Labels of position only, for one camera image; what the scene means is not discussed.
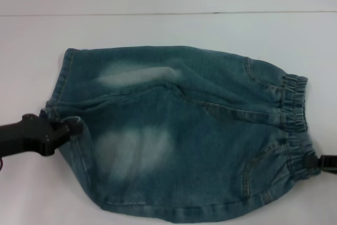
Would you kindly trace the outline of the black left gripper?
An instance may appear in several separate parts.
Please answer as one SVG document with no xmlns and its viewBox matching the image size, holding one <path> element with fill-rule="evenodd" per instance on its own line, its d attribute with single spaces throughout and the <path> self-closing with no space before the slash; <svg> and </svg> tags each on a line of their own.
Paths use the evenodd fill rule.
<svg viewBox="0 0 337 225">
<path fill-rule="evenodd" d="M 24 152 L 50 156 L 55 153 L 57 140 L 68 140 L 82 131 L 79 120 L 52 122 L 25 114 L 19 122 L 1 126 L 1 158 Z"/>
</svg>

